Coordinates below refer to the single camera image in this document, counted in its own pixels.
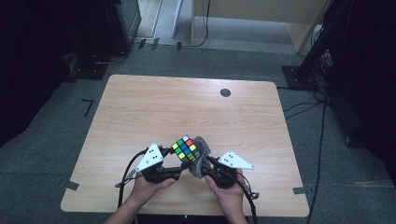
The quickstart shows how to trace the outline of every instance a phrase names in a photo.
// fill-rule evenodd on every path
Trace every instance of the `colorful cube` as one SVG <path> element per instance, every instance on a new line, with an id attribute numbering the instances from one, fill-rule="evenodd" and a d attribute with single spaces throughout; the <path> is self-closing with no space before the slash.
<path id="1" fill-rule="evenodd" d="M 201 156 L 198 149 L 188 135 L 185 135 L 177 142 L 175 142 L 172 145 L 172 149 L 176 152 L 178 158 L 182 162 L 195 161 Z"/>

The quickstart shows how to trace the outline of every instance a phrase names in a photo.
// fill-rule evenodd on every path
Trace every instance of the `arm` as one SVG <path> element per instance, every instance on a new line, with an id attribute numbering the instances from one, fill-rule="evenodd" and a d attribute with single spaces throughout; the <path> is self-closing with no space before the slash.
<path id="1" fill-rule="evenodd" d="M 237 179 L 242 183 L 245 183 L 245 180 L 241 175 L 238 175 Z M 224 215 L 227 217 L 227 220 L 231 224 L 248 224 L 242 209 L 244 191 L 241 187 L 234 184 L 229 189 L 219 189 L 212 177 L 208 175 L 205 176 L 205 181 L 218 197 L 219 205 Z"/>
<path id="2" fill-rule="evenodd" d="M 137 178 L 134 189 L 122 206 L 105 222 L 106 224 L 131 224 L 137 211 L 147 203 L 159 189 L 166 189 L 176 182 L 175 179 L 166 179 L 159 184 L 152 184 L 144 177 Z"/>

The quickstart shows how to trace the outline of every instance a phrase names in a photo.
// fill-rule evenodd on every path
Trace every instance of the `table leg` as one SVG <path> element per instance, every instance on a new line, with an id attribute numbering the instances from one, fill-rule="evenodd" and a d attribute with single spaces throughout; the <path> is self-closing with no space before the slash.
<path id="1" fill-rule="evenodd" d="M 195 0 L 192 0 L 191 11 L 191 45 L 194 46 L 194 33 L 195 33 Z"/>
<path id="2" fill-rule="evenodd" d="M 173 29 L 172 29 L 172 37 L 175 37 L 175 31 L 176 31 L 176 27 L 177 27 L 177 20 L 178 20 L 178 16 L 180 15 L 180 10 L 181 10 L 182 6 L 183 6 L 183 0 L 178 0 L 177 7 L 176 7 L 176 12 L 175 12 L 175 18 L 174 18 L 174 25 L 173 25 Z"/>

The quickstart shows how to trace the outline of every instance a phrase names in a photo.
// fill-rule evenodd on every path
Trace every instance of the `wooden table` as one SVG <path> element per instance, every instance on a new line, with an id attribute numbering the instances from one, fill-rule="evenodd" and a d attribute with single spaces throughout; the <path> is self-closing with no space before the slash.
<path id="1" fill-rule="evenodd" d="M 229 97 L 220 94 L 231 91 Z M 110 77 L 72 174 L 78 190 L 67 189 L 67 212 L 117 209 L 119 183 L 130 159 L 151 143 L 170 147 L 180 137 L 202 136 L 220 157 L 228 150 L 255 166 L 244 170 L 258 216 L 305 217 L 302 187 L 276 86 L 272 82 L 184 77 Z M 140 157 L 133 167 L 140 162 Z M 179 166 L 176 155 L 165 167 Z M 130 182 L 124 199 L 132 190 Z M 244 211 L 251 216 L 248 201 Z M 175 185 L 158 192 L 140 214 L 222 216 L 216 196 L 203 179 L 184 171 Z"/>

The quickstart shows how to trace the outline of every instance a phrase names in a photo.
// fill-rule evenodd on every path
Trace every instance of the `cable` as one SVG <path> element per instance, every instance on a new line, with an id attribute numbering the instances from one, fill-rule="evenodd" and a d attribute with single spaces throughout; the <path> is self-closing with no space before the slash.
<path id="1" fill-rule="evenodd" d="M 315 105 L 317 103 L 318 102 L 315 102 L 315 103 L 300 103 L 300 104 L 297 104 L 297 105 Z M 297 105 L 292 105 L 289 109 L 285 109 L 283 112 L 288 112 L 289 110 L 293 109 Z"/>
<path id="2" fill-rule="evenodd" d="M 207 2 L 206 23 L 205 23 L 205 21 L 204 21 L 204 26 L 205 26 L 205 30 L 206 30 L 205 38 L 204 38 L 204 40 L 201 42 L 201 44 L 192 46 L 193 48 L 201 47 L 201 46 L 206 42 L 207 38 L 209 37 L 209 28 L 207 27 L 207 21 L 208 21 L 208 19 L 209 19 L 209 9 L 210 9 L 210 0 Z"/>
<path id="3" fill-rule="evenodd" d="M 248 182 L 248 179 L 247 179 L 244 175 L 242 175 L 242 174 L 240 174 L 240 173 L 238 173 L 238 174 L 241 175 L 242 177 L 244 177 L 245 181 L 247 182 L 247 186 L 248 186 L 248 188 L 249 188 L 249 193 L 250 193 L 250 195 L 251 195 L 252 192 L 251 192 L 250 182 Z"/>
<path id="4" fill-rule="evenodd" d="M 105 63 L 102 63 L 102 62 L 94 62 L 94 63 L 99 63 L 99 64 L 113 64 L 113 63 L 119 63 L 123 58 L 125 58 L 125 56 L 126 56 L 126 52 L 124 52 L 124 53 L 122 54 L 122 57 L 121 57 L 120 59 L 116 60 L 115 62 L 105 62 Z"/>
<path id="5" fill-rule="evenodd" d="M 311 109 L 311 108 L 313 108 L 313 107 L 315 107 L 315 106 L 317 106 L 317 105 L 320 105 L 322 102 L 319 102 L 319 103 L 316 103 L 316 104 L 314 104 L 314 105 L 311 105 L 311 106 L 309 106 L 307 109 L 305 109 L 305 110 L 303 110 L 303 111 L 300 111 L 300 112 L 298 112 L 298 113 L 295 113 L 295 114 L 293 114 L 293 115 L 290 115 L 290 116 L 288 116 L 288 117 L 285 117 L 285 119 L 289 119 L 289 118 L 292 118 L 292 117 L 294 117 L 294 116 L 296 116 L 296 115 L 299 115 L 299 114 L 302 114 L 302 113 L 304 113 L 305 111 L 307 111 L 307 110 L 309 110 L 309 109 Z"/>
<path id="6" fill-rule="evenodd" d="M 289 88 L 289 87 L 276 87 L 276 89 L 277 90 L 288 90 L 288 91 L 314 91 L 314 89 L 302 89 L 302 90 L 299 90 L 299 89 L 291 89 L 291 88 Z"/>
<path id="7" fill-rule="evenodd" d="M 134 161 L 136 160 L 136 158 L 139 157 L 139 156 L 141 156 L 141 155 L 144 155 L 146 152 L 147 152 L 147 149 L 145 149 L 145 150 L 143 150 L 143 151 L 140 151 L 139 153 L 137 153 L 136 155 L 134 155 L 134 157 L 131 159 L 131 161 L 129 162 L 128 166 L 126 167 L 125 173 L 124 173 L 124 175 L 123 175 L 123 177 L 122 177 L 122 180 L 121 180 L 121 182 L 120 182 L 120 194 L 119 194 L 119 205 L 118 205 L 118 208 L 120 208 L 121 205 L 122 205 L 123 190 L 124 190 L 124 186 L 125 186 L 125 184 L 126 184 L 126 183 L 125 183 L 125 178 L 126 178 L 126 176 L 128 175 L 128 171 L 129 171 L 129 169 L 131 168 L 132 163 L 134 163 Z"/>
<path id="8" fill-rule="evenodd" d="M 322 145 L 323 145 L 323 133 L 324 133 L 324 116 L 325 116 L 325 112 L 326 112 L 326 104 L 323 104 L 323 112 L 322 112 L 322 120 L 321 120 L 321 131 L 320 131 L 320 140 L 319 140 L 319 152 L 318 152 L 318 169 L 317 169 L 317 180 L 315 182 L 315 189 L 313 192 L 313 199 L 312 199 L 312 203 L 309 206 L 309 214 L 308 217 L 306 219 L 306 224 L 308 224 L 311 221 L 311 217 L 312 217 L 312 211 L 314 209 L 315 206 L 315 201 L 317 199 L 317 194 L 318 194 L 318 185 L 319 185 L 319 179 L 320 179 L 320 169 L 321 169 L 321 152 L 322 152 Z"/>
<path id="9" fill-rule="evenodd" d="M 236 184 L 238 184 L 239 187 L 241 187 L 241 189 L 244 191 L 245 196 L 247 197 L 247 201 L 250 204 L 251 215 L 253 216 L 253 223 L 257 224 L 256 206 L 254 205 L 254 202 L 253 202 L 253 199 L 251 198 L 251 195 L 245 189 L 245 186 L 244 186 L 244 184 L 241 181 L 236 180 Z"/>

